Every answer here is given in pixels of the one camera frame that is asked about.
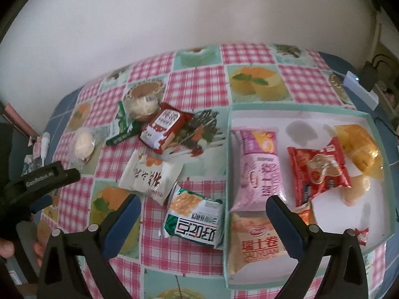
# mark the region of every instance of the black cable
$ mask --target black cable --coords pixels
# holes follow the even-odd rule
[[[373,57],[373,60],[372,60],[372,65],[373,65],[373,66],[374,66],[374,61],[376,60],[376,58],[377,58],[378,56],[384,56],[384,57],[386,57],[387,59],[390,59],[391,61],[393,61],[396,65],[399,65],[398,61],[395,60],[395,59],[393,59],[392,57],[389,57],[389,56],[387,56],[387,55],[385,55],[385,54],[377,54],[377,55],[375,55],[375,56]]]
[[[394,131],[385,123],[385,121],[383,121],[380,117],[375,117],[373,120],[374,120],[374,123],[376,123],[376,120],[380,120],[380,121],[385,125],[385,127],[388,128],[388,129],[390,130],[390,132],[391,132],[392,134],[394,134],[397,138],[399,138],[399,135],[396,134],[396,132],[394,132]]]
[[[379,61],[376,63],[376,66],[374,66],[374,68],[375,68],[375,69],[378,69],[378,66],[380,65],[380,63],[385,63],[386,65],[388,65],[388,67],[390,68],[390,70],[391,70],[391,72],[392,72],[392,67],[390,66],[390,64],[387,63],[386,61],[384,61],[383,59],[379,60]]]

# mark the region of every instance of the red snack package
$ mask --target red snack package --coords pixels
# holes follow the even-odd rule
[[[160,106],[161,112],[144,126],[140,135],[140,140],[157,154],[162,154],[181,128],[194,116],[165,102]]]
[[[358,230],[355,228],[355,236],[358,238],[359,245],[366,246],[369,237],[369,229]]]
[[[296,206],[336,187],[351,187],[344,153],[337,137],[322,150],[288,147],[294,172]]]

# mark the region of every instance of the white power strip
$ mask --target white power strip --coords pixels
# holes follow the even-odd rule
[[[378,106],[378,95],[374,91],[368,92],[359,84],[359,78],[351,71],[346,73],[343,85],[355,93],[372,110]]]

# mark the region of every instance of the screw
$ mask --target screw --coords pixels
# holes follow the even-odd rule
[[[96,231],[99,228],[97,224],[91,224],[87,229],[88,231]]]
[[[310,226],[309,226],[309,230],[310,230],[312,233],[317,233],[317,232],[320,230],[320,227],[313,224],[313,225],[310,225]]]
[[[345,230],[346,231],[346,233],[348,234],[348,235],[350,235],[350,236],[354,236],[355,235],[355,231],[353,230],[353,229],[351,229],[351,228],[349,228],[349,229],[347,229],[347,230]]]
[[[53,232],[51,233],[51,235],[53,235],[54,237],[57,237],[59,234],[61,234],[61,230],[59,229],[54,229]]]

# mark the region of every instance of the white wall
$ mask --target white wall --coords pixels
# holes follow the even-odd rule
[[[30,0],[0,45],[0,100],[42,132],[89,79],[163,51],[247,41],[365,60],[369,0]]]

